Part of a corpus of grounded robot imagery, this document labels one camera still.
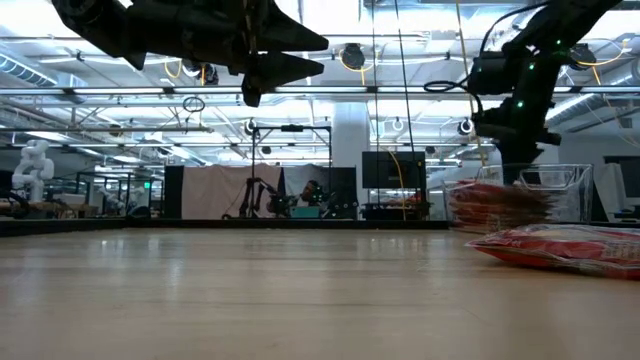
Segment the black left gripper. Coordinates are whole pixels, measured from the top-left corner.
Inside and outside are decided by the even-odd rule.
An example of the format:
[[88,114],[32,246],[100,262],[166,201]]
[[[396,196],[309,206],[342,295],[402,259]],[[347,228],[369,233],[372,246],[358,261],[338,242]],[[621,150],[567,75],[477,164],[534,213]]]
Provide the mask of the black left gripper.
[[[323,51],[329,41],[286,15],[274,0],[150,0],[149,20],[157,40],[149,50],[179,58],[184,70],[199,79],[201,66],[223,66],[243,77],[241,92],[247,105],[260,104],[262,90],[320,75],[324,65],[281,52]],[[256,75],[256,84],[251,77]]]

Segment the red popcorn bag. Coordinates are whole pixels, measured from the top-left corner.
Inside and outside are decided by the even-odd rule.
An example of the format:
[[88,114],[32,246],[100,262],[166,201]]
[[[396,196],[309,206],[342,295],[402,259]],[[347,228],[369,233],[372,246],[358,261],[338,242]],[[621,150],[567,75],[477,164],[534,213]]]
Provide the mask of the red popcorn bag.
[[640,229],[537,224],[502,230],[467,246],[518,266],[640,281]]
[[454,221],[481,223],[486,221],[507,221],[507,222],[544,222],[546,216],[526,215],[526,214],[454,214]]
[[545,210],[536,210],[529,208],[457,208],[452,213],[458,216],[485,216],[485,215],[525,215],[525,216],[548,216],[549,212]]
[[454,189],[449,192],[451,195],[523,195],[523,196],[550,196],[551,193],[546,191],[535,191],[521,188],[461,188]]
[[524,184],[518,183],[511,185],[505,184],[497,184],[497,183],[487,183],[487,182],[477,182],[477,181],[454,181],[448,182],[445,184],[448,189],[462,189],[468,187],[477,187],[477,188],[513,188],[513,189],[524,189],[524,190],[532,190],[532,191],[544,191],[549,190],[548,188],[541,186],[539,184]]
[[514,196],[513,194],[510,196],[507,194],[506,196],[503,194],[462,194],[460,196],[452,196],[449,199],[450,201],[458,201],[458,202],[551,202],[549,197],[544,196]]
[[546,211],[552,208],[552,204],[548,203],[480,203],[480,202],[450,202],[448,204],[452,209],[487,209],[488,211],[498,211],[502,209],[535,209],[536,211]]

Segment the white pillar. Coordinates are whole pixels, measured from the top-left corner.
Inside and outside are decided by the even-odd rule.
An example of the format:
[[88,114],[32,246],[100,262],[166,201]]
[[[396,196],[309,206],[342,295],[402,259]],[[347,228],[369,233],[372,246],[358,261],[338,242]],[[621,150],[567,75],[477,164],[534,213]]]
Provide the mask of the white pillar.
[[369,150],[370,121],[366,103],[335,105],[332,125],[332,181],[339,213],[360,220],[360,206],[368,199],[363,188],[362,153]]

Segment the beige curtain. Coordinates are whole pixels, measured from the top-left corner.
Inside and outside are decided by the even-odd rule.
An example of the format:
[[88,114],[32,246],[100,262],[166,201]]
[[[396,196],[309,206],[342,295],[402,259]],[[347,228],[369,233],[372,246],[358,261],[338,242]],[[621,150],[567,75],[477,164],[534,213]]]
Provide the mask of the beige curtain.
[[182,218],[221,220],[225,214],[237,217],[244,199],[246,180],[252,174],[276,187],[281,168],[266,164],[257,164],[254,168],[224,165],[186,167],[182,183]]

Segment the black monitor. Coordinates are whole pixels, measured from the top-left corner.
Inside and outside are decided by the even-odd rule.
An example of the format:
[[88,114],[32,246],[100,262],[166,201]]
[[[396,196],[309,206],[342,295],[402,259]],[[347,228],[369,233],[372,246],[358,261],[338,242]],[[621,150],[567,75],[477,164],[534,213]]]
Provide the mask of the black monitor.
[[363,152],[362,186],[366,189],[425,187],[425,154],[422,152]]

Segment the long ceiling light strip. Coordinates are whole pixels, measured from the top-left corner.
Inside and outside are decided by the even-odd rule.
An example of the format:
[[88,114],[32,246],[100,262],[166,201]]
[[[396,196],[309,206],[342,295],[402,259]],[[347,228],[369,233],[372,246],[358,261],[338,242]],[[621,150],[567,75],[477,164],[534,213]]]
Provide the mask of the long ceiling light strip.
[[[271,93],[281,94],[422,94],[422,86],[281,86]],[[239,86],[218,87],[119,87],[119,88],[0,88],[2,96],[53,96],[53,95],[174,95],[174,94],[240,94]],[[633,94],[640,93],[640,86],[557,86],[555,94]]]

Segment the black panel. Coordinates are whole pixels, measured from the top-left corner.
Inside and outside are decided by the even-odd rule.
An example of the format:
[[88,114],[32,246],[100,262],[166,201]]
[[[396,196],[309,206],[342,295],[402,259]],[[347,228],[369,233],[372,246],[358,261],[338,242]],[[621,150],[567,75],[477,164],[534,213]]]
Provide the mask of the black panel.
[[164,217],[182,218],[184,166],[166,166],[164,174]]

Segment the black table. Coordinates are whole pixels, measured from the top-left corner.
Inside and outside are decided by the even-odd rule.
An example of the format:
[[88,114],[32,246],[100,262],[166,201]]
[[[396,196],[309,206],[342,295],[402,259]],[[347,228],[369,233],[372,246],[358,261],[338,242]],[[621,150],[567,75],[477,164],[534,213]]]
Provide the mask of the black table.
[[430,207],[429,202],[373,202],[366,203],[360,213],[368,221],[420,221],[429,215]]

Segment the white robot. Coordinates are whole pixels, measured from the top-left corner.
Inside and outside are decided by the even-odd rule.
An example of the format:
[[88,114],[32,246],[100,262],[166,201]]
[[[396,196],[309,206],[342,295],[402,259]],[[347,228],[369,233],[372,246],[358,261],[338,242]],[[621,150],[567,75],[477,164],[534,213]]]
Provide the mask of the white robot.
[[55,164],[46,156],[49,143],[46,140],[29,140],[21,149],[21,159],[12,174],[12,188],[29,190],[30,202],[44,198],[44,182],[54,176]]

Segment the clear plastic basket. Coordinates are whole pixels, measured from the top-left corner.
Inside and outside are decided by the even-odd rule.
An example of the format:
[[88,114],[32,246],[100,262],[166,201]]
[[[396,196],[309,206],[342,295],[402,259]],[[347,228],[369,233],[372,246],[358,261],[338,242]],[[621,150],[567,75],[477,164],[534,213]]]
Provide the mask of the clear plastic basket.
[[[513,229],[534,224],[553,223],[578,223],[584,224],[591,220],[591,204],[593,194],[593,167],[585,164],[507,164],[482,167],[472,178],[450,180],[443,183],[444,208],[446,218],[451,227],[471,232],[486,234],[501,230]],[[518,183],[539,184],[548,188],[544,190],[551,193],[549,197],[552,208],[547,221],[544,222],[507,222],[486,221],[481,223],[460,222],[453,220],[451,207],[448,206],[454,189],[446,188],[445,184],[454,181],[477,181],[511,185]],[[507,203],[507,202],[480,202],[480,203]],[[542,202],[514,202],[514,203],[542,203]]]

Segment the distant black rig frame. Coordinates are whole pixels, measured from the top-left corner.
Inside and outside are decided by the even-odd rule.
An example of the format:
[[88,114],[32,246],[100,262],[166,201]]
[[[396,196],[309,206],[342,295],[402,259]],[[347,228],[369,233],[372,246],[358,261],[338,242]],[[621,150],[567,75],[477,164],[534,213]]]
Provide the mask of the distant black rig frame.
[[332,126],[313,126],[313,125],[296,125],[296,124],[286,124],[280,126],[259,126],[256,125],[255,131],[251,136],[251,178],[255,176],[255,165],[256,165],[256,147],[258,146],[258,142],[256,140],[256,132],[259,130],[268,130],[267,134],[261,137],[261,140],[266,140],[266,138],[273,132],[274,130],[280,132],[288,132],[288,133],[298,133],[306,130],[312,131],[317,135],[317,130],[324,130],[328,133],[328,143],[325,141],[325,145],[328,147],[328,167],[329,167],[329,188],[332,186],[332,178],[331,178],[331,170],[333,169],[333,147],[332,147]]

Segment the black metal table frame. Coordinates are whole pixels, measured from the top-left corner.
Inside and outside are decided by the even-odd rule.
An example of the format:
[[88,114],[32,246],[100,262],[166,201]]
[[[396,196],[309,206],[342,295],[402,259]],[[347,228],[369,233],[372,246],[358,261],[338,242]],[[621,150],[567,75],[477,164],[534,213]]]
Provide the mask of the black metal table frame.
[[448,230],[447,221],[350,221],[309,219],[61,219],[2,220],[0,238],[99,230],[140,229],[294,229],[294,230]]

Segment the silver air duct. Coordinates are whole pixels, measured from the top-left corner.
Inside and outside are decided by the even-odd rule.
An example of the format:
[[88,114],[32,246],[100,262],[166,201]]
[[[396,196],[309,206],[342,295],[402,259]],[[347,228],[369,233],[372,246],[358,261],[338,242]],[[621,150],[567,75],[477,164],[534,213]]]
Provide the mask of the silver air duct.
[[547,113],[548,128],[560,125],[570,119],[586,114],[606,105],[605,97],[640,93],[640,57],[605,72],[596,80],[586,85],[578,85],[578,92],[572,97],[556,104]]

